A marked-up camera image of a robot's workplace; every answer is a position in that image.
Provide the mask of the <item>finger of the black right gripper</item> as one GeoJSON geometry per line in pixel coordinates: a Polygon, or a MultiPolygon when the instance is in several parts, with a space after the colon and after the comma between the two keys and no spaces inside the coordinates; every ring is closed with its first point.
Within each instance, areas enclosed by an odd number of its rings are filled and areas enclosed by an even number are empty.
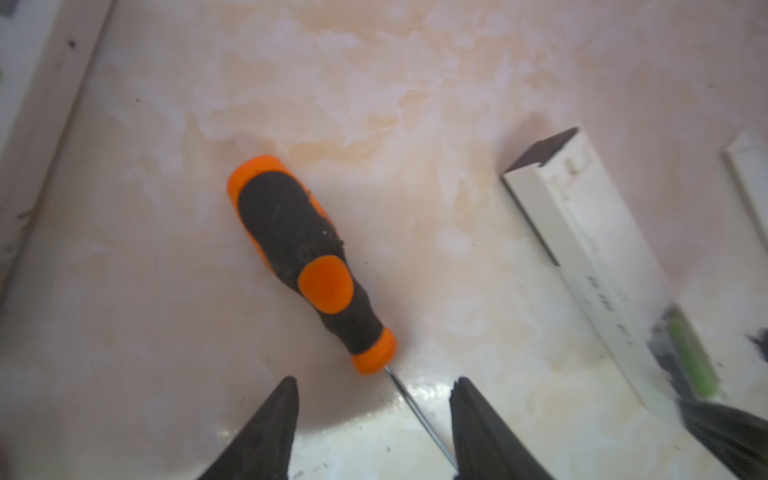
{"type": "Polygon", "coordinates": [[[767,421],[719,403],[679,398],[680,417],[692,434],[738,479],[767,478],[767,421]]]}

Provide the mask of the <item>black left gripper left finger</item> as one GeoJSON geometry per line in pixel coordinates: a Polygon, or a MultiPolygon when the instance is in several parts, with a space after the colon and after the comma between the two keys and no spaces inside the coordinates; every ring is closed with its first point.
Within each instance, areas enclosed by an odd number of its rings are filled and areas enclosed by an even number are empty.
{"type": "Polygon", "coordinates": [[[287,479],[298,414],[297,380],[287,376],[199,479],[287,479]]]}

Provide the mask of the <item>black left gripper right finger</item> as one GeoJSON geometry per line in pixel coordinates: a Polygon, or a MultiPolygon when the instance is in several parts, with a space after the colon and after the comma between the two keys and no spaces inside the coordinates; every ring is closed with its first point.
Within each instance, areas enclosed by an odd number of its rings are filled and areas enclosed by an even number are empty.
{"type": "Polygon", "coordinates": [[[553,479],[469,378],[458,378],[449,403],[459,479],[553,479]]]}

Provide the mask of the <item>green battery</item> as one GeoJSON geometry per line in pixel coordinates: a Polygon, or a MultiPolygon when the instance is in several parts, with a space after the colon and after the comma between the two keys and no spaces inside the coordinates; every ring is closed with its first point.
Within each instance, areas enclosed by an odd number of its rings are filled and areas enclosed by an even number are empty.
{"type": "Polygon", "coordinates": [[[717,397],[720,393],[720,379],[683,311],[677,306],[671,307],[666,312],[664,321],[667,336],[692,395],[707,400],[717,397]]]}

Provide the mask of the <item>orange black screwdriver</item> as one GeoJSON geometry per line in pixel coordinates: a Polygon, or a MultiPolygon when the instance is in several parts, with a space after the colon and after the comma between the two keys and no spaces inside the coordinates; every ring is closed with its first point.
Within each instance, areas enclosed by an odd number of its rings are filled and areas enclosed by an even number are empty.
{"type": "Polygon", "coordinates": [[[394,333],[377,317],[346,260],[344,243],[317,198],[277,157],[262,155],[236,168],[227,194],[268,270],[308,302],[362,376],[385,373],[452,466],[455,455],[392,370],[394,333]]]}

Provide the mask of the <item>white remote control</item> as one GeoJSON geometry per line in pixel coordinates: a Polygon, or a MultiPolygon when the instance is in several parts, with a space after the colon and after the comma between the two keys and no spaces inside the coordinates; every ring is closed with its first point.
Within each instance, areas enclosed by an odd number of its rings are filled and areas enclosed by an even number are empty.
{"type": "Polygon", "coordinates": [[[664,420],[692,395],[666,333],[689,320],[586,131],[539,140],[502,174],[514,202],[642,404],[664,420]]]}

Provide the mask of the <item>white remote with green buttons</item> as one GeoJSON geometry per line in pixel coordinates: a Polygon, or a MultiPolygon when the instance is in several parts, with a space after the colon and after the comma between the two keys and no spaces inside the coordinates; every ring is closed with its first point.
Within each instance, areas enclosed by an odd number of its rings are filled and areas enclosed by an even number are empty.
{"type": "Polygon", "coordinates": [[[743,128],[722,155],[756,235],[767,250],[767,143],[753,129],[743,128]]]}

